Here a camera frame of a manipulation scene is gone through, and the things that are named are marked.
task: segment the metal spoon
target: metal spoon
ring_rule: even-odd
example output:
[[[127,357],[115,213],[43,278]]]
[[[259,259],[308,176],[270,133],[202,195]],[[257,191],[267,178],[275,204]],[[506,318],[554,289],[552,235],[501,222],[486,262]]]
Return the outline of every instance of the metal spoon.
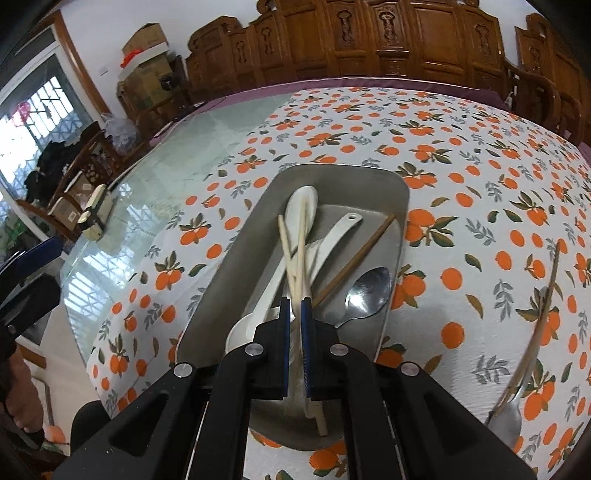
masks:
[[[510,399],[506,400],[510,396],[512,388],[508,386],[507,394],[499,403],[499,406],[491,412],[491,416],[486,422],[486,426],[492,431],[499,439],[507,445],[509,448],[513,448],[521,433],[521,412],[519,411],[519,402],[521,396],[527,387],[530,380],[530,375],[534,369],[535,361],[538,358],[538,352],[540,350],[540,340],[544,330],[546,321],[548,320],[548,312],[552,303],[552,293],[554,291],[554,282],[556,281],[556,272],[558,270],[558,257],[560,256],[560,250],[558,246],[554,252],[554,264],[552,265],[552,273],[550,275],[550,282],[548,288],[543,289],[541,292],[542,298],[544,299],[541,305],[541,313],[534,328],[534,333],[525,350],[524,357],[517,367],[517,371],[520,371],[522,377],[520,379],[519,388],[515,395]]]
[[[373,268],[361,275],[345,300],[345,314],[335,328],[350,320],[364,319],[378,313],[390,298],[392,276],[385,267]]]

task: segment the orange print tablecloth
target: orange print tablecloth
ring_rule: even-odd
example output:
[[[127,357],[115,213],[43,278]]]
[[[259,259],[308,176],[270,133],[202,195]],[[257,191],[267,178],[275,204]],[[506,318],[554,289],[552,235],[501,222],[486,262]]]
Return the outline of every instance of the orange print tablecloth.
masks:
[[[591,416],[589,168],[537,125],[427,92],[295,93],[195,185],[95,341],[87,369],[108,413],[174,363],[187,322],[262,192],[278,172],[310,162],[385,168],[407,182],[406,242],[379,361],[425,366],[482,421],[530,340],[559,244],[557,291],[515,446],[549,478]],[[344,478],[343,454],[342,445],[296,452],[250,436],[245,476]]]

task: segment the red object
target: red object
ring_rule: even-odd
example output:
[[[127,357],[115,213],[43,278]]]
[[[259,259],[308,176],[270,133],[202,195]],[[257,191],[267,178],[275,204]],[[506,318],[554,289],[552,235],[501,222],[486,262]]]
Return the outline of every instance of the red object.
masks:
[[[24,125],[28,118],[31,116],[31,105],[29,102],[20,102],[12,113],[12,123],[19,127]]]
[[[143,50],[141,50],[140,48],[136,48],[135,50],[130,51],[121,62],[121,68],[125,68],[132,58],[134,58],[137,54],[142,52]]]

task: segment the person's hand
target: person's hand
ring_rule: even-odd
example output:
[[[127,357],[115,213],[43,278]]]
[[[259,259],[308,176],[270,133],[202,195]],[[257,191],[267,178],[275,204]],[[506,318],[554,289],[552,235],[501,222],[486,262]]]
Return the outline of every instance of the person's hand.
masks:
[[[8,359],[8,365],[12,374],[11,388],[5,401],[8,413],[18,428],[27,433],[38,432],[43,427],[43,407],[31,381],[31,371],[18,348]]]

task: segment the brown chopstick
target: brown chopstick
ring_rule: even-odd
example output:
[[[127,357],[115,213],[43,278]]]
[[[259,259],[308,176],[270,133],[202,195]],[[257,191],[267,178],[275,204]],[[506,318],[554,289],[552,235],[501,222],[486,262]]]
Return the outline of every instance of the brown chopstick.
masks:
[[[390,223],[394,221],[396,215],[392,214],[384,220],[382,225],[375,231],[375,233],[365,242],[359,251],[353,256],[349,263],[347,263],[335,277],[330,280],[329,284],[325,286],[322,291],[312,301],[312,307],[317,307],[326,297],[328,297],[333,290],[349,275],[354,268],[356,268],[361,261],[366,257],[369,251],[375,246],[380,237],[384,234]]]

